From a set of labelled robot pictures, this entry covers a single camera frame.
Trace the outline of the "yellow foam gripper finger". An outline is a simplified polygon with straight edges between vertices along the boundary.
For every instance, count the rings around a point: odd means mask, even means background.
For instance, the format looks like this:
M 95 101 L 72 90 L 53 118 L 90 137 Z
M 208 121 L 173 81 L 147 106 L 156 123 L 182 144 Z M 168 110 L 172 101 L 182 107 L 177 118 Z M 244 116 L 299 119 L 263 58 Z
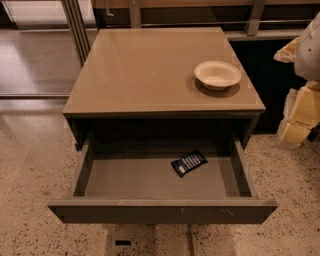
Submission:
M 320 83 L 308 81 L 299 90 L 290 89 L 280 123 L 280 140 L 299 146 L 320 123 Z
M 299 37 L 291 40 L 288 44 L 286 44 L 275 53 L 274 59 L 283 63 L 294 62 L 296 58 L 296 48 L 298 41 Z

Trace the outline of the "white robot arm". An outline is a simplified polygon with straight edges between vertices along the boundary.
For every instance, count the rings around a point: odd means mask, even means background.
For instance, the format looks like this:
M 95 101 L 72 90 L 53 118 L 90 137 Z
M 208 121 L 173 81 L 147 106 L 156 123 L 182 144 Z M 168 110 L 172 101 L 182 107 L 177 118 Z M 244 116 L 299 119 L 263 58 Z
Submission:
M 295 74 L 306 80 L 299 90 L 289 90 L 277 131 L 284 147 L 299 147 L 320 122 L 320 13 L 274 59 L 293 63 Z

